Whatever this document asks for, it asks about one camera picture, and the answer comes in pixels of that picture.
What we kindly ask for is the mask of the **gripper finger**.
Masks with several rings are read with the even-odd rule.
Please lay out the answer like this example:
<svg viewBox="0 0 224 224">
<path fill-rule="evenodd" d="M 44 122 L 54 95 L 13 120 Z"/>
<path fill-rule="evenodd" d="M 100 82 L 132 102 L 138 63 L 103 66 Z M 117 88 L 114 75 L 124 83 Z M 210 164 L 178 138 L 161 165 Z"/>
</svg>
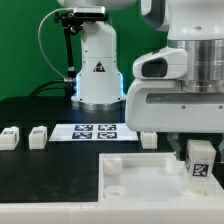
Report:
<svg viewBox="0 0 224 224">
<path fill-rule="evenodd" d="M 174 150 L 174 155 L 177 160 L 184 161 L 186 159 L 186 147 L 180 140 L 178 133 L 168 133 L 167 140 Z"/>
<path fill-rule="evenodd" d="M 220 162 L 224 162 L 224 133 L 222 134 L 222 140 L 218 146 L 220 151 Z"/>
</svg>

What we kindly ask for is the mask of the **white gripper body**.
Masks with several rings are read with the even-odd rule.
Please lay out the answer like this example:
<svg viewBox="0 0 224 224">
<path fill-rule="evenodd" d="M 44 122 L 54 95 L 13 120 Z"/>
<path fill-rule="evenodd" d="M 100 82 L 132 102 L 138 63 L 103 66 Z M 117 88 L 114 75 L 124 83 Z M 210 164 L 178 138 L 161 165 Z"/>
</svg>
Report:
<svg viewBox="0 0 224 224">
<path fill-rule="evenodd" d="M 224 133 L 224 94 L 179 92 L 174 81 L 135 79 L 125 122 L 138 132 Z"/>
</svg>

